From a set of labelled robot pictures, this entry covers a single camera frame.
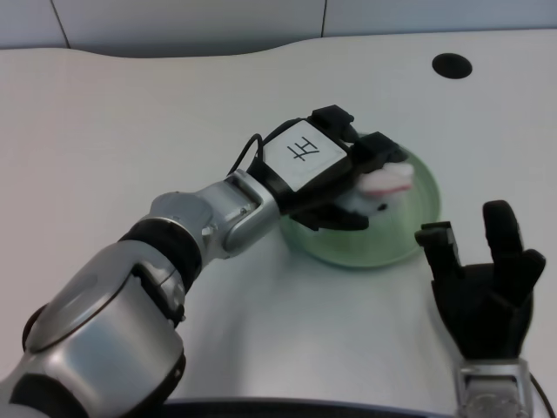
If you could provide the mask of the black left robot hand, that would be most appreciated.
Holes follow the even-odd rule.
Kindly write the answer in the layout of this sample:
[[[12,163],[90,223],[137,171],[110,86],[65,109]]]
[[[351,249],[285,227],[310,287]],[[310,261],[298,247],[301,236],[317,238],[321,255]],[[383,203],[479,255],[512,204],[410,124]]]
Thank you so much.
[[[360,231],[413,185],[407,153],[380,132],[361,136],[337,105],[255,136],[247,171],[283,216],[313,230]]]

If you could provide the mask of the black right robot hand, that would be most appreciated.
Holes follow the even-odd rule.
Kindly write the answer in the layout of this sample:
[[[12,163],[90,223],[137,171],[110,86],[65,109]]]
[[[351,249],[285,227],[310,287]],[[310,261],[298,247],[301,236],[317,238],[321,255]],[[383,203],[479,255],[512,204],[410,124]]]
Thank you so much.
[[[545,257],[523,246],[520,226],[505,200],[482,207],[492,260],[464,266],[450,222],[424,224],[414,234],[431,268],[436,307],[468,361],[520,357],[533,317],[534,287]]]

